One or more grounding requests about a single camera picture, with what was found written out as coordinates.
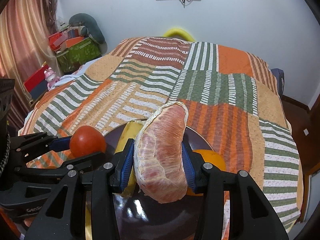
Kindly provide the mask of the red tomato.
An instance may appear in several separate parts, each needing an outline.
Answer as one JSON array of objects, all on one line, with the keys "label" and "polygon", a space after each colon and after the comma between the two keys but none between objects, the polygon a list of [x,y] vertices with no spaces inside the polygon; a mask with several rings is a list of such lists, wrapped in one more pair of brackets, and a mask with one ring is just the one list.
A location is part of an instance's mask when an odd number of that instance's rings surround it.
[{"label": "red tomato", "polygon": [[105,153],[107,143],[104,136],[94,127],[81,126],[72,135],[69,148],[75,158],[80,158],[95,152]]}]

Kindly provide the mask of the large orange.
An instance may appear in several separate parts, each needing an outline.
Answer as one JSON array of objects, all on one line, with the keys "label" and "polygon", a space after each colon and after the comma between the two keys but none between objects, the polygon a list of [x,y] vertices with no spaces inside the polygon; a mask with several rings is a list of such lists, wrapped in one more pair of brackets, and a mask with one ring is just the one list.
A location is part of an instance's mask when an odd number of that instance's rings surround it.
[{"label": "large orange", "polygon": [[182,160],[188,184],[188,196],[203,195],[208,184],[204,171],[209,171],[214,167],[221,171],[226,169],[223,157],[211,150],[191,150],[183,147]]}]

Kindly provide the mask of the red and navy box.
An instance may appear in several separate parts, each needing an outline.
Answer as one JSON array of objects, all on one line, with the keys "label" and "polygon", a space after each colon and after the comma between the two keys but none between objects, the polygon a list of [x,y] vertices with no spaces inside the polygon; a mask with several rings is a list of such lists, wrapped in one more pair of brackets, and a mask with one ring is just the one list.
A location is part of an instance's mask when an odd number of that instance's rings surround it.
[{"label": "red and navy box", "polygon": [[44,63],[44,65],[40,69],[38,69],[24,82],[24,86],[27,92],[31,95],[32,100],[38,99],[43,93],[48,90],[48,82],[45,80],[44,74],[44,72],[48,70],[48,68],[48,64]]}]

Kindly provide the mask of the dark purple plate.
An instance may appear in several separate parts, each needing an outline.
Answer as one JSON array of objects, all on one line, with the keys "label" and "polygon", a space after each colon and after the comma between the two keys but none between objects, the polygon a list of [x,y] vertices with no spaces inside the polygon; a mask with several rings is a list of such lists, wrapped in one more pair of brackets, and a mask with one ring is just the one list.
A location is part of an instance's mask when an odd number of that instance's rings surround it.
[{"label": "dark purple plate", "polygon": [[121,239],[193,239],[203,197],[186,195],[160,204],[135,187],[132,197],[113,195]]}]

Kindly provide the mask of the pink toy figure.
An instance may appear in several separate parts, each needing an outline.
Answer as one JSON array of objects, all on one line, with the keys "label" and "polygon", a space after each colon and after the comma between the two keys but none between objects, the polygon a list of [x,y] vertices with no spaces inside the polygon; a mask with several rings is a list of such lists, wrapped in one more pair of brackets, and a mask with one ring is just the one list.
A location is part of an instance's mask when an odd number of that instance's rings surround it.
[{"label": "pink toy figure", "polygon": [[54,70],[52,70],[52,68],[49,67],[44,71],[44,79],[47,81],[48,90],[50,90],[53,85],[55,85],[60,80],[60,77]]}]

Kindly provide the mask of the green storage box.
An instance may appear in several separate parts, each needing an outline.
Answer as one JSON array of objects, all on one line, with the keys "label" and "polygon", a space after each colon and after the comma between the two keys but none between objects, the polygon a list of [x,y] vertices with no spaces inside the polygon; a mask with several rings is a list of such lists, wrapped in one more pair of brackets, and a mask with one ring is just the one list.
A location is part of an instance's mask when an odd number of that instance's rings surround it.
[{"label": "green storage box", "polygon": [[99,46],[90,37],[56,54],[59,67],[64,74],[71,74],[81,65],[101,57]]}]

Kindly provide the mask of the patchwork striped bedspread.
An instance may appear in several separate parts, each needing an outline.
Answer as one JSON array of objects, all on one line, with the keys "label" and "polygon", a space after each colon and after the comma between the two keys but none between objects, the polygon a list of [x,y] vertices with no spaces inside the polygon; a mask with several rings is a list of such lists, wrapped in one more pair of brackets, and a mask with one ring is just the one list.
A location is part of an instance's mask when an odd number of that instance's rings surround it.
[{"label": "patchwork striped bedspread", "polygon": [[89,125],[106,134],[181,101],[188,126],[222,155],[228,171],[250,173],[289,231],[300,216],[302,168],[277,84],[267,63],[245,51],[176,38],[128,38],[62,77],[21,133],[68,136]]}]

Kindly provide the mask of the pink striped curtain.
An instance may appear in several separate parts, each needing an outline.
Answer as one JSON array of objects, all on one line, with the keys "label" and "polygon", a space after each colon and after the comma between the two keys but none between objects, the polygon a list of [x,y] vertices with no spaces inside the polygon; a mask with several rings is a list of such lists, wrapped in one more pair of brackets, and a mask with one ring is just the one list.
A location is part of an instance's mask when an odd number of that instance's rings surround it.
[{"label": "pink striped curtain", "polygon": [[15,80],[8,121],[16,129],[23,127],[30,112],[24,82],[44,62],[61,73],[49,46],[52,31],[46,0],[9,0],[1,12],[1,77]]}]

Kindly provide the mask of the grey neck pillow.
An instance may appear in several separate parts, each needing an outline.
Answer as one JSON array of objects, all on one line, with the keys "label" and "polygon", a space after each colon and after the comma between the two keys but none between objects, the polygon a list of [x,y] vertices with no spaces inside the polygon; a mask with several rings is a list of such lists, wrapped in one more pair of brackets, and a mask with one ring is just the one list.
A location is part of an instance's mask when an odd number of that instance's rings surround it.
[{"label": "grey neck pillow", "polygon": [[89,36],[94,42],[104,44],[105,38],[96,20],[89,14],[78,13],[69,19],[69,26],[76,28],[80,36]]}]

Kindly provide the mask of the dark blue bag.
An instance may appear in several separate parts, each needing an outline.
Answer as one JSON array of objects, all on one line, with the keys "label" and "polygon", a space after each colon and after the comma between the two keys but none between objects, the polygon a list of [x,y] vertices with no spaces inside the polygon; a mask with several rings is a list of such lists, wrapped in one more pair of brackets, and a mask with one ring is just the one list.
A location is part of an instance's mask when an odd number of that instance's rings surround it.
[{"label": "dark blue bag", "polygon": [[273,68],[273,69],[271,69],[271,72],[277,80],[277,91],[278,91],[278,94],[281,98],[283,96],[284,86],[285,86],[284,71],[279,68]]}]

